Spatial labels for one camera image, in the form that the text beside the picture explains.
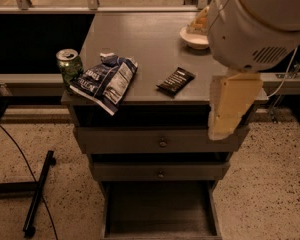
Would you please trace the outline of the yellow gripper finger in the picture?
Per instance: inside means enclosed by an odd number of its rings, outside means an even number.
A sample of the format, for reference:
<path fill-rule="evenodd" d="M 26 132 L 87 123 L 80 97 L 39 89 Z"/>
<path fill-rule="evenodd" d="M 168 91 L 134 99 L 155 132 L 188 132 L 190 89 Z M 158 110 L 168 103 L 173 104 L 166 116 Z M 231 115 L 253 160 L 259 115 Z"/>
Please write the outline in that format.
<path fill-rule="evenodd" d="M 212 77 L 208 117 L 211 140 L 223 140 L 234 133 L 262 86 L 260 73 L 229 71 L 226 76 Z"/>
<path fill-rule="evenodd" d="M 206 6 L 201 12 L 187 25 L 186 32 L 188 34 L 207 34 L 207 16 L 209 7 Z"/>

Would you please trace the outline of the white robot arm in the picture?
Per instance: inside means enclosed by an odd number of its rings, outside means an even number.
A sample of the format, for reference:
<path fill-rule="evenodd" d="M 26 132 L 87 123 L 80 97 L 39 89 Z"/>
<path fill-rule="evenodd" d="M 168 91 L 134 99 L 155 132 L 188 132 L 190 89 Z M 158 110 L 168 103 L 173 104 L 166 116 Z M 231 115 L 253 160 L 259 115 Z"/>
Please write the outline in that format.
<path fill-rule="evenodd" d="M 186 27 L 227 67 L 210 85 L 208 136 L 231 135 L 260 93 L 260 72 L 300 45 L 300 0 L 212 0 Z"/>

